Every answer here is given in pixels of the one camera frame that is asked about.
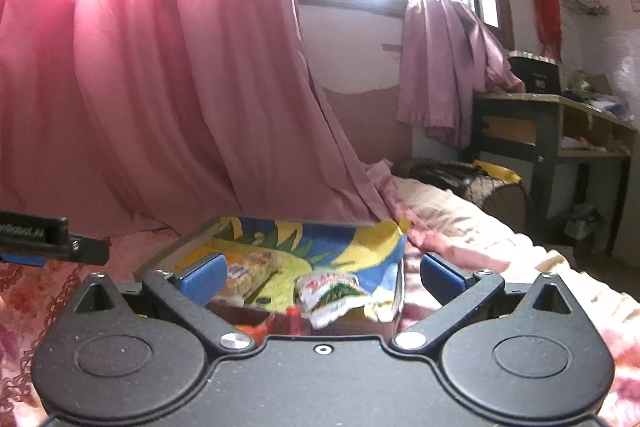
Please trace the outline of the white red-green snack packet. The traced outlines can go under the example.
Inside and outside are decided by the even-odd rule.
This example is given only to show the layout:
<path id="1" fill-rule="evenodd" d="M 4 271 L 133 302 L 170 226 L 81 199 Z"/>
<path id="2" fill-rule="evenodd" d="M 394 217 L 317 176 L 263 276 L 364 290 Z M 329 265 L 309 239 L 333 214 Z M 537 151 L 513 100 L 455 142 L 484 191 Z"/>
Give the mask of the white red-green snack packet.
<path id="1" fill-rule="evenodd" d="M 371 294 L 354 273 L 333 270 L 301 275 L 295 281 L 294 296 L 313 329 L 325 329 L 353 309 L 372 303 Z"/>

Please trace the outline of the pale snack bar packet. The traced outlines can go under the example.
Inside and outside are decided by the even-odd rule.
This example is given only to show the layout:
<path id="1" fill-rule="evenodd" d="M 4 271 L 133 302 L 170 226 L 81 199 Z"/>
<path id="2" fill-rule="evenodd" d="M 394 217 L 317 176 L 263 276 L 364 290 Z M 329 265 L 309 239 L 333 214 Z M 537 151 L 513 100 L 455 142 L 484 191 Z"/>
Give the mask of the pale snack bar packet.
<path id="1" fill-rule="evenodd" d="M 245 300 L 264 285 L 281 265 L 280 256 L 269 251 L 258 251 L 228 266 L 224 286 L 216 297 L 242 306 Z"/>

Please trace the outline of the pink floral bedsheet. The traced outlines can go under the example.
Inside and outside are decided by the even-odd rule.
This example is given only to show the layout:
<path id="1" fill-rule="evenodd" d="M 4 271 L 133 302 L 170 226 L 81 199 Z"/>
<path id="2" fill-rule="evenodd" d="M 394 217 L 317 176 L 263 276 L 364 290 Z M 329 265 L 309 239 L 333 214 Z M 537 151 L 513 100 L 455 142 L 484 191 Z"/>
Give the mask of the pink floral bedsheet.
<path id="1" fill-rule="evenodd" d="M 405 254 L 406 297 L 402 326 L 436 308 L 420 284 L 419 255 L 433 247 L 463 269 L 489 268 L 509 283 L 529 283 L 541 272 L 561 275 L 608 345 L 615 362 L 612 388 L 600 410 L 611 426 L 639 422 L 639 303 L 574 270 L 555 249 L 535 245 L 470 202 L 416 180 L 402 179 L 381 160 L 366 168 L 401 228 L 409 234 Z M 1 268 L 1 422 L 37 426 L 46 416 L 30 379 L 32 351 L 88 265 L 50 261 L 42 268 Z"/>

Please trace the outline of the colourful lined cardboard box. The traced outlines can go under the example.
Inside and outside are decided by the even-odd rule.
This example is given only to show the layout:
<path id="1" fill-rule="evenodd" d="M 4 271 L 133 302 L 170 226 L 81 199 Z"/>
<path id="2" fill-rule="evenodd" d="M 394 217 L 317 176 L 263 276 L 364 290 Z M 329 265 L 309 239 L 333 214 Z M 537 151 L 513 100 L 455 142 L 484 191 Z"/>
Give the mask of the colourful lined cardboard box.
<path id="1" fill-rule="evenodd" d="M 373 334 L 388 339 L 397 331 L 404 304 L 406 245 L 407 237 L 393 220 L 356 227 L 219 217 L 143 262 L 134 270 L 134 278 L 140 281 L 154 269 L 178 273 L 210 253 L 223 255 L 230 267 L 251 254 L 268 253 L 279 265 L 277 271 L 246 297 L 218 293 L 212 302 L 217 313 L 230 322 L 250 324 L 272 312 L 284 333 L 283 317 L 296 305 L 296 280 L 318 272 L 340 272 L 356 277 L 373 303 L 349 310 L 323 329 L 314 329 L 304 314 L 305 329 L 317 335 Z"/>

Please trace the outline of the black patterned bag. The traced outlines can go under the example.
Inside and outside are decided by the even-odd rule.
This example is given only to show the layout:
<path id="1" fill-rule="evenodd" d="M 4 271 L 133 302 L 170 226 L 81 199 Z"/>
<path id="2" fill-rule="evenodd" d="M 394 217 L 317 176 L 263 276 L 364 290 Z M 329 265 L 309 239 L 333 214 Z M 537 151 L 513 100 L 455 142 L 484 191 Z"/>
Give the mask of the black patterned bag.
<path id="1" fill-rule="evenodd" d="M 459 161 L 436 161 L 412 158 L 392 168 L 399 178 L 431 184 L 450 190 L 489 216 L 497 218 L 514 232 L 523 233 L 528 227 L 528 196 L 520 181 L 506 181 L 491 176 L 480 166 Z"/>

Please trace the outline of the yellow item on bag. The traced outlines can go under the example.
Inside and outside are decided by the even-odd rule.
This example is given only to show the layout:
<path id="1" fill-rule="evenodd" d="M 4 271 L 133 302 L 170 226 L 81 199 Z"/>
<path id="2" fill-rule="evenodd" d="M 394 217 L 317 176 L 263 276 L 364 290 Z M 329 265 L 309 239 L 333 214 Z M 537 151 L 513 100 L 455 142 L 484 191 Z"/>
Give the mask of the yellow item on bag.
<path id="1" fill-rule="evenodd" d="M 512 169 L 491 164 L 491 162 L 482 161 L 479 159 L 474 160 L 473 165 L 482 168 L 488 174 L 488 176 L 491 176 L 491 178 L 508 183 L 520 184 L 522 182 L 522 178 Z"/>

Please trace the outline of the dark wooden desk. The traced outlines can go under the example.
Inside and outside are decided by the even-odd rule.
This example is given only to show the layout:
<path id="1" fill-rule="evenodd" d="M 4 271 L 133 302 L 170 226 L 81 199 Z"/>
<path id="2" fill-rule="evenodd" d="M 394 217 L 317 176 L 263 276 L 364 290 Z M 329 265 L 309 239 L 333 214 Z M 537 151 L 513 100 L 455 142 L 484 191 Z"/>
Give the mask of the dark wooden desk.
<path id="1" fill-rule="evenodd" d="M 560 234 L 559 225 L 549 217 L 556 168 L 577 166 L 573 202 L 582 204 L 591 166 L 618 161 L 620 179 L 604 250 L 611 256 L 622 222 L 637 135 L 632 124 L 561 95 L 484 93 L 474 96 L 472 139 L 465 156 L 477 159 L 487 153 L 532 165 L 532 220 L 545 241 Z"/>

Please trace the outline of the large pink curtain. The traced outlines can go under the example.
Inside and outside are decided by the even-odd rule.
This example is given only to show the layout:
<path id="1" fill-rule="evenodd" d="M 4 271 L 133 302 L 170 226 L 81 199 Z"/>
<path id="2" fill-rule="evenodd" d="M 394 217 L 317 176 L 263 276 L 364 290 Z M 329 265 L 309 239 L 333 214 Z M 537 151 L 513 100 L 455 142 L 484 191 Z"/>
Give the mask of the large pink curtain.
<path id="1" fill-rule="evenodd" d="M 294 0 L 1 0 L 1 205 L 93 236 L 388 216 Z"/>

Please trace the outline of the small mauve curtain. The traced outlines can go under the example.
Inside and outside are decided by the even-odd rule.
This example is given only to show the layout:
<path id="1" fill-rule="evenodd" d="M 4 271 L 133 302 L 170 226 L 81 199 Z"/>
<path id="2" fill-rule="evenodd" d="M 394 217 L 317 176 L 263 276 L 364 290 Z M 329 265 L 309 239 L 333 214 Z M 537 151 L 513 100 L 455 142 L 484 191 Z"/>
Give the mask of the small mauve curtain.
<path id="1" fill-rule="evenodd" d="M 471 143 L 477 93 L 523 93 L 506 51 L 459 0 L 408 0 L 402 25 L 397 120 L 427 138 Z"/>

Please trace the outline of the black box on desk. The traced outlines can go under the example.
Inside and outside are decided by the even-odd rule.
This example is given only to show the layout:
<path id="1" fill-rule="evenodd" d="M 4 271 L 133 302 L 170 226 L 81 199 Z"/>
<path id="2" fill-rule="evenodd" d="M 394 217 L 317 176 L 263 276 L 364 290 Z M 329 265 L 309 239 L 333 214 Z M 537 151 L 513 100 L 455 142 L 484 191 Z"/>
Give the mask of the black box on desk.
<path id="1" fill-rule="evenodd" d="M 525 83 L 530 94 L 561 93 L 560 68 L 551 58 L 530 52 L 512 51 L 508 61 L 513 74 Z"/>

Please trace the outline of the red hanging wall decoration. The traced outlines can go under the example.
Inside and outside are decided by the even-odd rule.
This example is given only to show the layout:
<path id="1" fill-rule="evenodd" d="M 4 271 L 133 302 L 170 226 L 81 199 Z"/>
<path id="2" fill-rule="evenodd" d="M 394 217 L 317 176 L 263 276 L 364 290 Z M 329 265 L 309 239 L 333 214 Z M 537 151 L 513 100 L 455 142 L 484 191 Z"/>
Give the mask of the red hanging wall decoration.
<path id="1" fill-rule="evenodd" d="M 541 55 L 562 61 L 562 12 L 561 0 L 533 0 L 536 31 Z"/>

